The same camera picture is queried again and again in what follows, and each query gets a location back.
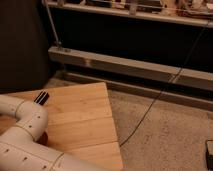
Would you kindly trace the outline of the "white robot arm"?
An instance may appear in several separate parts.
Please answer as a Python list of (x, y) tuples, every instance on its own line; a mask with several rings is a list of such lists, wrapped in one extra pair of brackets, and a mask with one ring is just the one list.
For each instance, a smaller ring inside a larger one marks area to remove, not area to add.
[(102, 168), (37, 143), (48, 112), (33, 101), (0, 95), (0, 114), (17, 122), (0, 135), (1, 171), (102, 171)]

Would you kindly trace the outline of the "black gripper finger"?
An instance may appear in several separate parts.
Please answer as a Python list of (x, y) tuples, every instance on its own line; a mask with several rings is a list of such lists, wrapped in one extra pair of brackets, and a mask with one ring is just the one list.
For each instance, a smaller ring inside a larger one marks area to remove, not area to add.
[(39, 104), (39, 105), (44, 105), (45, 102), (49, 98), (49, 93), (46, 91), (41, 91), (39, 95), (34, 99), (34, 102)]

